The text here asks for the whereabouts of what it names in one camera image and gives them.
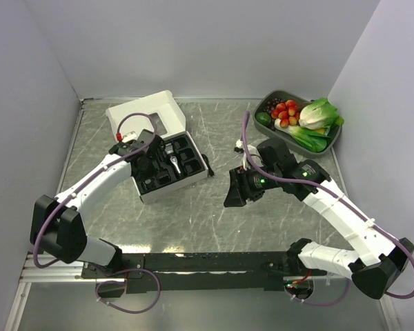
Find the black silver hair trimmer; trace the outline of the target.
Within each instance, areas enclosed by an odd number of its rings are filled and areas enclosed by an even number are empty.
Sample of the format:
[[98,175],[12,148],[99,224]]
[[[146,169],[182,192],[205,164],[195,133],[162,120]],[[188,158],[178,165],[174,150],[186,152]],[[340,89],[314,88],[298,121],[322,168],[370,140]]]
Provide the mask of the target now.
[[167,143],[164,148],[164,152],[166,153],[166,158],[172,165],[175,170],[175,173],[178,177],[182,175],[181,168],[179,166],[179,161],[177,158],[177,154],[173,148],[172,143]]

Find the white box with black tray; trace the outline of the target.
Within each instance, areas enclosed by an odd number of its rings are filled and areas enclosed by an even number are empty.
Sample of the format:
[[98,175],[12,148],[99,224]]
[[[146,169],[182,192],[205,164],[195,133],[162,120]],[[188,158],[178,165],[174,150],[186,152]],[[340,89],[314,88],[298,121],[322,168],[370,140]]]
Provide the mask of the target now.
[[111,149],[115,154],[124,156],[148,144],[127,158],[143,203],[215,175],[188,133],[186,117],[170,91],[110,107],[106,117],[117,141]]

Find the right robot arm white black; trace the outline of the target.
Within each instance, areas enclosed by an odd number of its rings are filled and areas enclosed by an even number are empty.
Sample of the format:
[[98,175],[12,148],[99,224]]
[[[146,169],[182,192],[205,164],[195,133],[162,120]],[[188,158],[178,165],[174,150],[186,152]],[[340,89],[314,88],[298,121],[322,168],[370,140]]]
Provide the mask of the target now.
[[243,207],[261,199],[265,191],[281,188],[314,209],[350,245],[343,250],[300,239],[287,252],[292,273],[322,270],[337,274],[350,279],[366,296],[381,299],[406,266],[414,264],[413,243],[376,225],[315,161],[298,162],[286,144],[276,139],[256,147],[238,139],[234,150],[243,155],[242,165],[229,172],[224,207]]

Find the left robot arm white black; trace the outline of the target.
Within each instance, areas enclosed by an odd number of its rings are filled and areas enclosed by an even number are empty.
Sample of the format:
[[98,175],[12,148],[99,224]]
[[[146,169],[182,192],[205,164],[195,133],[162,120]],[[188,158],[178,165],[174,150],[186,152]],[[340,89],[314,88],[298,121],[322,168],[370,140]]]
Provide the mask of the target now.
[[123,267],[121,248],[88,236],[83,218],[123,181],[154,175],[154,163],[163,149],[164,141],[159,135],[142,130],[138,138],[116,143],[97,167],[67,190],[55,197],[39,197],[30,230],[33,252],[43,250],[64,263],[93,263],[105,276],[117,276]]

